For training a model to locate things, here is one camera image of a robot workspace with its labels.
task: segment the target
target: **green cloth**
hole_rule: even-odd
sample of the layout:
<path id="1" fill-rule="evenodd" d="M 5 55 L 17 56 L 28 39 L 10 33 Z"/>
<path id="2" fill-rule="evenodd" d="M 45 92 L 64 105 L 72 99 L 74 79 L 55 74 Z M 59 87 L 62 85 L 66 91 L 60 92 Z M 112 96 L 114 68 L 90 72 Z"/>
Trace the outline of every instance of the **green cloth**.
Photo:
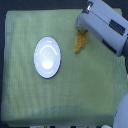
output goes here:
<path id="1" fill-rule="evenodd" d="M 128 91 L 124 57 L 116 57 L 91 33 L 80 54 L 74 54 L 74 23 L 81 11 L 7 13 L 3 122 L 112 125 L 118 102 Z M 51 79 L 42 78 L 34 66 L 36 45 L 44 37 L 55 39 L 61 50 L 60 69 Z"/>

